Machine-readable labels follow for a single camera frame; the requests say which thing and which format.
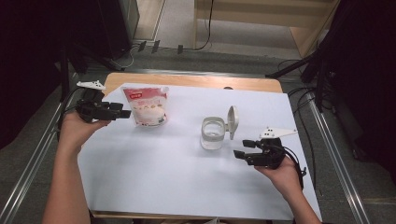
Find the wooden desk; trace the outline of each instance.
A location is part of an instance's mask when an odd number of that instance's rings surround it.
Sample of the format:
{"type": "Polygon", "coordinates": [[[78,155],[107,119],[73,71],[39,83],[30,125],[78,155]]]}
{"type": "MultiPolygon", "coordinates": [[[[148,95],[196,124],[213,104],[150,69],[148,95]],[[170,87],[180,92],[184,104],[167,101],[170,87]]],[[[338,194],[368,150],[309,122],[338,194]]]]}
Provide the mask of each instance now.
{"type": "MultiPolygon", "coordinates": [[[[195,0],[193,46],[197,20],[209,19],[212,0],[195,0]]],[[[215,0],[212,20],[288,26],[302,57],[329,28],[340,0],[215,0]]]]}
{"type": "MultiPolygon", "coordinates": [[[[113,73],[105,82],[106,100],[127,104],[121,91],[114,91],[124,83],[169,85],[166,110],[170,119],[154,129],[142,129],[131,120],[118,119],[87,141],[78,164],[87,202],[96,217],[291,218],[289,207],[269,179],[237,160],[231,151],[231,148],[244,150],[242,139],[258,136],[265,128],[263,124],[296,128],[286,94],[263,92],[282,92],[277,80],[113,73]],[[224,87],[243,91],[216,90],[224,87]],[[206,97],[220,97],[224,92],[227,97],[219,98],[220,101],[203,101],[206,97]],[[224,117],[230,105],[237,105],[240,112],[239,133],[233,141],[225,141],[223,149],[202,149],[199,130],[204,116],[219,113],[224,117]],[[210,206],[203,206],[208,201],[210,206]],[[234,210],[235,203],[243,209],[234,210]],[[227,207],[226,211],[218,214],[222,207],[227,207]],[[195,212],[203,208],[203,213],[195,212]],[[252,208],[260,211],[251,213],[252,208]]],[[[300,164],[306,166],[298,135],[283,141],[295,149],[300,164]]],[[[308,201],[320,216],[309,173],[304,185],[308,201]]]]}

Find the white paper sheet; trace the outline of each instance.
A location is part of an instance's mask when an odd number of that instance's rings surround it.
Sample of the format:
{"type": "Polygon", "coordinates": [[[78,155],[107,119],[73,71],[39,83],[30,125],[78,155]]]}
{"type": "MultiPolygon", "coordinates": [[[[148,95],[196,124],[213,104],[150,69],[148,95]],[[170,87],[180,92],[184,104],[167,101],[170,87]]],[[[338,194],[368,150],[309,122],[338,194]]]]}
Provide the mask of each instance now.
{"type": "MultiPolygon", "coordinates": [[[[124,84],[130,87],[161,85],[124,84]]],[[[85,144],[78,163],[91,210],[205,217],[290,220],[288,204],[271,181],[238,160],[233,150],[246,152],[242,140],[259,140],[267,127],[296,129],[287,94],[168,86],[169,120],[161,127],[136,127],[133,118],[117,119],[85,144]],[[236,105],[239,126],[234,140],[226,133],[222,148],[201,148],[201,124],[206,117],[227,120],[236,105]]],[[[120,88],[104,101],[123,103],[120,88]]],[[[306,160],[298,134],[281,137],[301,166],[306,160]]],[[[304,194],[320,217],[310,175],[304,194]]]]}

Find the container lid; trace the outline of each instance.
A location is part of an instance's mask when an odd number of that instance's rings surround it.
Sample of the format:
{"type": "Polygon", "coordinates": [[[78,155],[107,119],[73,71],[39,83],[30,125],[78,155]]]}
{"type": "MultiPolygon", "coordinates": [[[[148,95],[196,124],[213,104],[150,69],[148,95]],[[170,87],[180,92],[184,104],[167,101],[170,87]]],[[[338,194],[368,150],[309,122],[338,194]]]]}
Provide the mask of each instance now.
{"type": "Polygon", "coordinates": [[[236,129],[238,128],[239,124],[239,115],[238,109],[235,105],[230,107],[228,111],[228,124],[226,125],[226,131],[230,132],[230,139],[233,140],[233,135],[235,134],[236,129]]]}

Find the white plastic bracket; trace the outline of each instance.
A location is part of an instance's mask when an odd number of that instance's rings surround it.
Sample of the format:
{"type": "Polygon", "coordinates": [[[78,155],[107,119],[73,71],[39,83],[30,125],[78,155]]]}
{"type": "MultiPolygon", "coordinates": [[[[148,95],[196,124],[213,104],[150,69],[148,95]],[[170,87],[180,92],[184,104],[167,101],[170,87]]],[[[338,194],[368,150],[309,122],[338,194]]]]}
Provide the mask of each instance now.
{"type": "Polygon", "coordinates": [[[99,91],[103,91],[106,89],[106,87],[104,85],[102,85],[99,82],[99,80],[93,81],[93,82],[78,82],[77,85],[80,87],[85,87],[85,88],[99,90],[99,91]]]}
{"type": "Polygon", "coordinates": [[[279,128],[270,128],[267,127],[261,134],[260,139],[262,138],[278,138],[289,134],[297,133],[297,130],[293,129],[279,129],[279,128]]]}

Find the human arm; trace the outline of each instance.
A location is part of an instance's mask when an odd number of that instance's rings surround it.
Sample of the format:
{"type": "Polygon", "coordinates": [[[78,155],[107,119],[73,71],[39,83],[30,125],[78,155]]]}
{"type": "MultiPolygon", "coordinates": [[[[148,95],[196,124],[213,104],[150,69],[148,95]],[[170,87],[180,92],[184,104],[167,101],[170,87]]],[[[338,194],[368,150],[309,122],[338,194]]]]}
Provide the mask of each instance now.
{"type": "Polygon", "coordinates": [[[262,166],[255,166],[254,168],[266,175],[283,195],[294,214],[296,223],[320,223],[301,190],[294,162],[290,158],[285,157],[275,170],[262,166]]]}
{"type": "Polygon", "coordinates": [[[43,223],[90,223],[78,169],[82,145],[109,121],[84,122],[77,112],[64,117],[43,223]]]}

